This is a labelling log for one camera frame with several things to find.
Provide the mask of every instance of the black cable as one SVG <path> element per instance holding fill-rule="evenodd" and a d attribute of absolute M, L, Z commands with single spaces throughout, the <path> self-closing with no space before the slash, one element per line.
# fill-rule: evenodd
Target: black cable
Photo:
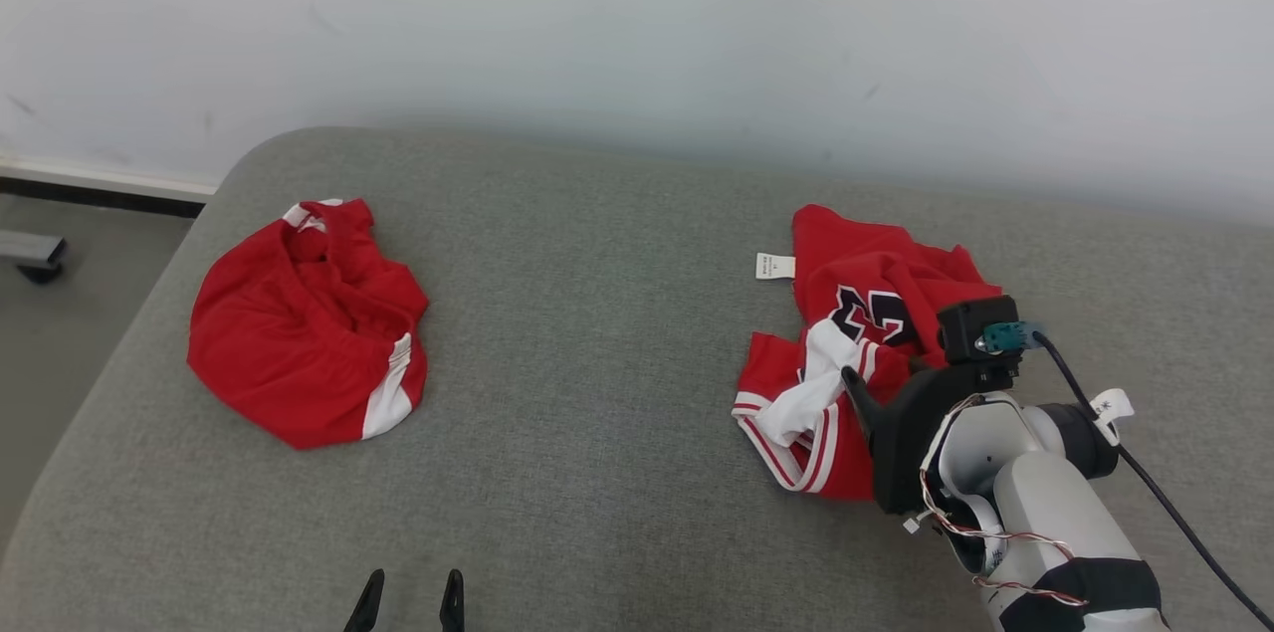
<path fill-rule="evenodd" d="M 1097 420 L 1097 412 L 1093 410 L 1093 404 L 1088 403 L 1088 399 L 1084 398 L 1084 391 L 1083 389 L 1079 387 L 1079 381 L 1075 380 L 1075 375 L 1070 372 L 1070 367 L 1066 366 L 1066 362 L 1061 358 L 1061 353 L 1057 352 L 1057 347 L 1052 345 L 1052 341 L 1049 340 L 1049 336 L 1045 336 L 1045 334 L 1041 334 L 1040 331 L 1033 333 L 1032 338 L 1040 341 L 1040 345 L 1042 345 L 1045 350 L 1049 352 L 1049 356 L 1052 357 L 1052 362 L 1057 364 L 1057 370 L 1061 371 L 1063 377 L 1066 380 L 1066 384 L 1069 384 L 1070 391 L 1075 394 L 1077 399 L 1079 399 L 1080 409 L 1087 412 L 1089 419 Z M 1163 506 L 1163 510 L 1168 511 L 1168 516 L 1172 519 L 1173 522 L 1177 524 L 1177 528 L 1180 528 L 1181 533 L 1185 534 L 1187 540 L 1190 540 L 1190 544 L 1194 545 L 1195 552 L 1198 552 L 1199 557 L 1203 558 L 1203 561 L 1208 564 L 1208 567 L 1217 576 L 1217 578 L 1219 578 L 1220 582 L 1223 582 L 1223 585 L 1228 587 L 1228 590 L 1235 595 L 1235 598 L 1238 599 L 1238 601 L 1243 603 L 1243 607 L 1246 607 L 1247 612 L 1252 613 L 1252 615 L 1256 617 L 1257 622 L 1264 624 L 1266 629 L 1274 632 L 1274 621 L 1270 621 L 1269 615 L 1266 615 L 1265 612 L 1261 610 L 1261 608 L 1256 607 L 1256 603 L 1254 603 L 1252 599 L 1247 596 L 1247 592 L 1243 591 L 1242 587 L 1240 587 L 1238 584 L 1235 582 L 1235 580 L 1229 577 L 1227 572 L 1224 572 L 1224 570 L 1220 567 L 1220 563 L 1217 562 L 1217 558 L 1212 557 L 1212 553 L 1208 552 L 1206 547 L 1204 547 L 1203 540 L 1199 539 L 1194 529 L 1190 528 L 1190 524 L 1186 522 L 1186 519 L 1181 517 L 1181 514 L 1177 512 L 1176 506 L 1172 505 L 1172 501 L 1168 499 L 1168 496 L 1166 496 L 1163 489 L 1159 488 L 1159 483 L 1156 483 L 1154 478 L 1150 478 L 1150 474 L 1147 473 L 1144 468 L 1142 468 L 1142 464 L 1138 463 L 1136 459 L 1133 456 L 1133 454 L 1127 452 L 1127 449 L 1125 449 L 1122 445 L 1115 446 L 1115 450 L 1119 451 L 1120 457 L 1122 457 L 1124 461 L 1127 463 L 1129 468 L 1131 468 L 1133 471 L 1136 473 L 1139 478 L 1142 478 L 1142 482 L 1145 483 L 1145 487 L 1150 489 L 1150 494 L 1153 494 L 1156 499 L 1159 501 L 1159 505 Z"/>

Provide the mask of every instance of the black and white number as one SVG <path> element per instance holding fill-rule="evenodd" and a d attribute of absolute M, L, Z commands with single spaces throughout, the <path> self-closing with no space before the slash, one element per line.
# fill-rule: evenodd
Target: black and white number
<path fill-rule="evenodd" d="M 841 306 L 832 312 L 832 320 L 842 334 L 852 341 L 861 341 L 868 326 L 884 331 L 880 343 L 898 347 L 916 340 L 916 327 L 911 324 L 907 305 L 893 292 L 868 292 L 862 301 L 852 287 L 841 287 Z"/>

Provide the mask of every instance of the white wall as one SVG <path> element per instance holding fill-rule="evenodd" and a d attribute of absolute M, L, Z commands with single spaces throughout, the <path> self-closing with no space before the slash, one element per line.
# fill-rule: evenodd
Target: white wall
<path fill-rule="evenodd" d="M 396 121 L 1274 223 L 1274 0 L 0 0 L 0 93 L 4 157 L 195 185 Z"/>

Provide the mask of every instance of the red garment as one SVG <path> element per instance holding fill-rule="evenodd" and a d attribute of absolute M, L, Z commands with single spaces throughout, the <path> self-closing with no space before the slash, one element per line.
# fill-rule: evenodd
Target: red garment
<path fill-rule="evenodd" d="M 428 299 L 371 228 L 363 200 L 292 206 L 220 257 L 195 299 L 195 375 L 296 449 L 378 436 L 420 404 Z"/>
<path fill-rule="evenodd" d="M 964 247 L 917 245 L 901 227 L 842 219 L 824 206 L 792 215 L 801 341 L 753 334 L 733 415 L 789 489 L 870 499 L 871 460 L 840 370 L 852 366 L 880 403 L 910 361 L 943 366 L 938 311 L 1000 294 Z"/>

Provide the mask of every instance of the gray floor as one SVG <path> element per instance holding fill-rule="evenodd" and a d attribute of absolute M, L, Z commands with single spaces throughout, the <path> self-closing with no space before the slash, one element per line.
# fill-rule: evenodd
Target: gray floor
<path fill-rule="evenodd" d="M 36 287 L 0 266 L 0 554 L 18 514 L 191 220 L 0 195 L 0 229 L 66 238 Z"/>

